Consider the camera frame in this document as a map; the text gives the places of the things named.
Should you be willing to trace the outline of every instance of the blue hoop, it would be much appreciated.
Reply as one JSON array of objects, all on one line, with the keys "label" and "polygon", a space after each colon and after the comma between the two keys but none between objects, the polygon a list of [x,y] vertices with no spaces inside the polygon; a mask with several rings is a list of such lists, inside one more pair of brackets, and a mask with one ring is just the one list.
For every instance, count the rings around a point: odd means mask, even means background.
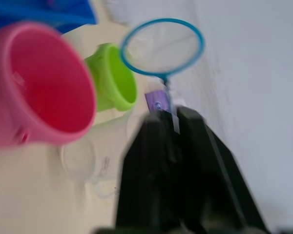
[{"label": "blue hoop", "polygon": [[[132,39],[132,37],[135,36],[135,34],[138,33],[141,29],[143,29],[145,27],[148,27],[148,26],[150,26],[152,24],[162,23],[162,22],[178,23],[178,24],[184,25],[184,26],[188,27],[189,29],[191,29],[197,35],[198,42],[201,45],[200,48],[199,48],[199,50],[185,64],[183,64],[182,66],[180,66],[180,67],[178,67],[178,68],[176,68],[176,69],[174,69],[172,71],[169,71],[169,72],[153,73],[153,72],[143,71],[143,70],[140,70],[140,69],[132,66],[127,61],[126,56],[125,56],[125,54],[126,54],[125,49],[127,48],[127,45],[130,42],[130,40]],[[136,27],[134,30],[132,30],[127,35],[127,37],[125,38],[124,42],[122,43],[122,46],[121,46],[121,58],[122,58],[124,64],[130,70],[132,70],[133,72],[136,72],[136,73],[139,73],[139,74],[142,74],[142,75],[147,75],[147,76],[156,76],[156,77],[161,78],[164,82],[167,82],[167,76],[169,76],[169,75],[171,75],[173,73],[180,72],[180,71],[184,70],[185,68],[191,66],[194,62],[196,62],[201,57],[201,55],[202,55],[202,53],[204,51],[204,48],[205,48],[205,41],[204,41],[203,35],[201,34],[201,32],[195,26],[193,26],[192,24],[190,24],[188,22],[185,22],[183,20],[180,20],[180,19],[163,18],[163,19],[155,19],[155,20],[146,22],[146,23],[144,23],[144,24]]]}]

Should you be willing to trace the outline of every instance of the blue object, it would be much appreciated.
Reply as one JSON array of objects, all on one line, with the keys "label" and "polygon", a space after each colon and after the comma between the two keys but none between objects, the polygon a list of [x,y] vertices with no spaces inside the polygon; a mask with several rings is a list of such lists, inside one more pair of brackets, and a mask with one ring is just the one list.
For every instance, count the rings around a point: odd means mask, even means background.
[{"label": "blue object", "polygon": [[20,20],[40,21],[62,33],[97,23],[88,0],[0,0],[0,28]]},{"label": "blue object", "polygon": [[[197,35],[197,39],[198,39],[198,42],[200,44],[200,48],[198,49],[198,51],[194,54],[194,56],[188,60],[188,61],[185,61],[185,63],[183,65],[181,65],[180,67],[177,67],[177,68],[174,68],[173,70],[171,71],[168,71],[168,72],[150,72],[150,71],[143,71],[137,67],[134,67],[133,65],[130,64],[130,62],[128,62],[128,60],[126,59],[126,48],[128,46],[128,43],[132,40],[132,38],[134,36],[136,36],[136,34],[140,31],[142,31],[143,29],[145,29],[146,27],[150,27],[151,25],[153,24],[156,24],[156,23],[163,23],[163,22],[172,22],[172,23],[178,23],[178,24],[181,24],[185,27],[188,27],[189,29],[191,29],[196,35]],[[143,75],[147,75],[147,76],[156,76],[156,77],[159,77],[161,78],[163,81],[164,81],[164,84],[167,83],[167,78],[168,76],[174,74],[174,73],[178,73],[178,72],[181,72],[182,70],[184,70],[185,68],[191,66],[194,62],[196,62],[202,55],[203,51],[204,51],[204,48],[205,48],[205,41],[204,41],[204,38],[201,34],[201,32],[195,27],[193,26],[192,24],[188,23],[188,22],[185,22],[183,20],[180,20],[180,19],[171,19],[171,18],[163,18],[163,19],[155,19],[155,20],[152,20],[152,21],[149,21],[149,22],[146,22],[138,27],[136,27],[134,30],[132,30],[128,35],[127,37],[125,38],[122,46],[121,46],[121,57],[122,57],[122,60],[124,62],[124,64],[132,71],[136,72],[136,73],[140,73],[140,74],[143,74]]]}]

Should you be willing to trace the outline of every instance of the white wall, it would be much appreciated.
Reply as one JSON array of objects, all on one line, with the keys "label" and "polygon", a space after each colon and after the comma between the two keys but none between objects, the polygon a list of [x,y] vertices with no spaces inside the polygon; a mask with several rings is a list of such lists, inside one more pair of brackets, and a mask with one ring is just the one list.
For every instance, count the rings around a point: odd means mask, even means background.
[{"label": "white wall", "polygon": [[225,141],[270,227],[293,227],[293,0],[199,0]]}]

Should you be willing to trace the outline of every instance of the green plastic container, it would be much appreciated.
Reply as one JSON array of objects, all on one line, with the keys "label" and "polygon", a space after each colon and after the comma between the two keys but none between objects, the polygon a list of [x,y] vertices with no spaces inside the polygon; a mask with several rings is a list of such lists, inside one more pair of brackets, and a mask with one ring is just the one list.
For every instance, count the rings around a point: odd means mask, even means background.
[{"label": "green plastic container", "polygon": [[96,85],[98,112],[111,108],[127,111],[134,106],[138,95],[136,80],[133,72],[122,62],[117,45],[100,45],[85,62]]}]

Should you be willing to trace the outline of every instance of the black object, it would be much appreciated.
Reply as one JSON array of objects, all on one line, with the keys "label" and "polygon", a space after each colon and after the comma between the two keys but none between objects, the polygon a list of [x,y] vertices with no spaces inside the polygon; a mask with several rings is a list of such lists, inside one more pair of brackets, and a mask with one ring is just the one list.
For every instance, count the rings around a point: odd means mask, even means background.
[{"label": "black object", "polygon": [[197,234],[268,233],[230,150],[196,111],[147,116],[124,159],[115,230],[156,233],[181,226]]}]

